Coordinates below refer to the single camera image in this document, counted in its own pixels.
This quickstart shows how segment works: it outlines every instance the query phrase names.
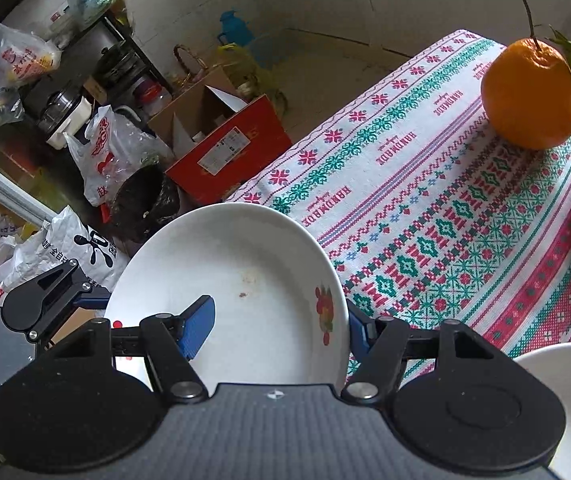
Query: mandarin orange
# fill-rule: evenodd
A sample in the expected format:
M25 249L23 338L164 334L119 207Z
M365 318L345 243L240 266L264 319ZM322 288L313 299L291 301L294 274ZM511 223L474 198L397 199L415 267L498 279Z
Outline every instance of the mandarin orange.
M483 76L481 99L500 136L547 150L571 136L571 72L556 49L538 44L526 38L507 47Z

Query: floor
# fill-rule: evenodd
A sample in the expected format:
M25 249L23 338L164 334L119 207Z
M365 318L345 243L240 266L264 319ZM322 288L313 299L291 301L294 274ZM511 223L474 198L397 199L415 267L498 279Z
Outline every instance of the floor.
M274 76L288 99L283 127L293 142L389 74L382 66L339 52L302 52L279 63Z
M407 60L387 52L377 59L366 46L310 33L296 39L297 48L272 68L288 99L282 122L293 142Z

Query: metal screw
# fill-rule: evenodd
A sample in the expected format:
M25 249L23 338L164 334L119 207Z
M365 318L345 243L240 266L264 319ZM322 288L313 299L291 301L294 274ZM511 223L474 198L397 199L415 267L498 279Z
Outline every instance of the metal screw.
M172 395L179 397L180 399L194 399L201 395L203 392L203 386L192 381L181 381L180 383L172 384L170 392L172 392Z
M370 383L352 383L345 389L355 399L372 399L379 393L379 388Z

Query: cardboard box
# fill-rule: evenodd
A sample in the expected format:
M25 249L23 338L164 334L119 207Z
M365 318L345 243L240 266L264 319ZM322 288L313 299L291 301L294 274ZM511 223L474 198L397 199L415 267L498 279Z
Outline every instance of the cardboard box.
M267 96L246 105L220 68L148 123L173 149L174 115L189 137L206 136L166 171L200 205L226 199L292 145Z

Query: tablecloth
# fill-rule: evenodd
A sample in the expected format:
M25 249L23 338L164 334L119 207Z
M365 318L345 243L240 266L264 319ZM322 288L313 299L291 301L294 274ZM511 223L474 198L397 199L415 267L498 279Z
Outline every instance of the tablecloth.
M571 137L531 152L492 130L480 84L503 49L443 38L230 200L300 222L370 316L454 317L512 357L571 341Z

